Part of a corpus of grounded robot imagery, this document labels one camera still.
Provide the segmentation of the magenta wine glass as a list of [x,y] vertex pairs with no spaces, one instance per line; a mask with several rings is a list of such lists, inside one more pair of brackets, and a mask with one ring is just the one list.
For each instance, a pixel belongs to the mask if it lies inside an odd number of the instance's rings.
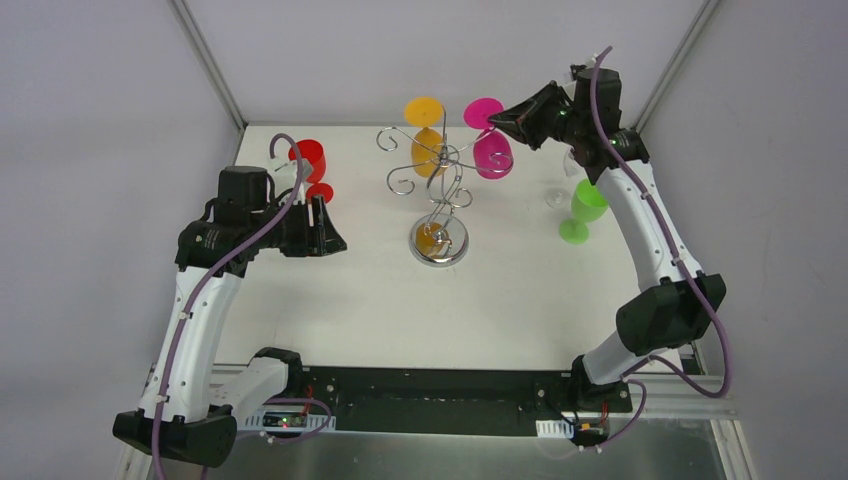
[[499,100],[481,97],[469,103],[463,112],[465,124],[479,131],[472,145],[474,168],[482,178],[488,180],[505,177],[513,166],[512,149],[508,139],[489,121],[491,115],[503,110]]

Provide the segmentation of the red wine glass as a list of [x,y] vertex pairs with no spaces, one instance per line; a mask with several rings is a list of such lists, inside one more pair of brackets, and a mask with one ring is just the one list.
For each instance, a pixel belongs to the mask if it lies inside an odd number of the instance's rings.
[[304,178],[301,188],[297,193],[297,202],[303,199],[310,200],[319,195],[324,202],[329,204],[334,196],[333,188],[323,182],[326,173],[326,159],[324,147],[314,139],[304,139],[297,142],[301,156],[311,166],[311,172]]

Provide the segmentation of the clear wine glass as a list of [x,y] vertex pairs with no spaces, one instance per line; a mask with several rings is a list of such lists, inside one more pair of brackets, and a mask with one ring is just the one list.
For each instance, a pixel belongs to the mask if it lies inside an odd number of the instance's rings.
[[568,203],[573,188],[579,180],[582,168],[576,161],[574,149],[569,149],[562,161],[563,177],[560,184],[545,196],[546,204],[554,209],[563,208]]

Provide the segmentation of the orange wine glass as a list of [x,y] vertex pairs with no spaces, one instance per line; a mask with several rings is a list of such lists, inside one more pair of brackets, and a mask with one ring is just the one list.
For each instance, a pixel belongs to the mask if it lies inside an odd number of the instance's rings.
[[422,178],[429,178],[439,169],[443,136],[434,126],[443,120],[444,113],[441,102],[427,96],[414,98],[404,108],[406,122],[418,128],[410,146],[410,157],[414,172]]

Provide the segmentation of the green wine glass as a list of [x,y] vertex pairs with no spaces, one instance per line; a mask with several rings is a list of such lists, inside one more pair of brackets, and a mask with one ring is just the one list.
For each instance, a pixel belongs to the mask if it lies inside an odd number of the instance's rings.
[[579,245],[589,236],[589,224],[599,220],[609,204],[601,191],[589,179],[581,180],[571,199],[571,217],[559,225],[559,235],[566,243]]

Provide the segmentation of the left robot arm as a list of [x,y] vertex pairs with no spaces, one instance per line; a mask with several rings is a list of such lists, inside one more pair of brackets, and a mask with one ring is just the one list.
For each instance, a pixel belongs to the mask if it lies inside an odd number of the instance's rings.
[[239,424],[260,406],[273,398],[306,403],[302,360],[290,350],[260,349],[219,388],[212,387],[211,374],[226,316],[261,251],[319,258],[346,249],[324,199],[304,194],[310,172],[304,161],[220,172],[215,197],[179,235],[175,297],[162,349],[138,406],[115,417],[115,438],[156,462],[216,468],[229,456]]

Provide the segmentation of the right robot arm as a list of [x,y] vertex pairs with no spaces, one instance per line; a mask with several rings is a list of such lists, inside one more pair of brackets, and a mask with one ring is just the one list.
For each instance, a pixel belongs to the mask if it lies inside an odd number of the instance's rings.
[[617,71],[577,65],[568,86],[550,82],[529,99],[489,116],[513,140],[539,149],[548,140],[572,147],[621,229],[631,254],[639,293],[616,312],[616,329],[572,363],[563,410],[590,410],[617,398],[624,378],[662,352],[718,334],[725,362],[727,332],[718,308],[727,288],[689,254],[655,185],[640,134],[621,127],[622,81]]

